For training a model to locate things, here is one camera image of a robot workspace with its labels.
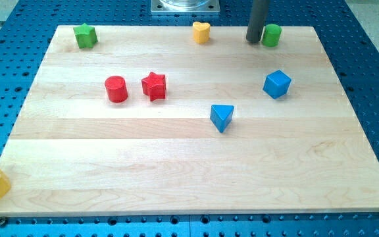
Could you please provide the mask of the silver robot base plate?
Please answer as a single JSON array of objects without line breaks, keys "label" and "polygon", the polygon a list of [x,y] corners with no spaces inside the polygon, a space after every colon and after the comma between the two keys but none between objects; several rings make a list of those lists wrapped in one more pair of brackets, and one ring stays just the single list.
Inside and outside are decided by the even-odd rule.
[{"label": "silver robot base plate", "polygon": [[219,0],[151,0],[152,13],[219,13]]}]

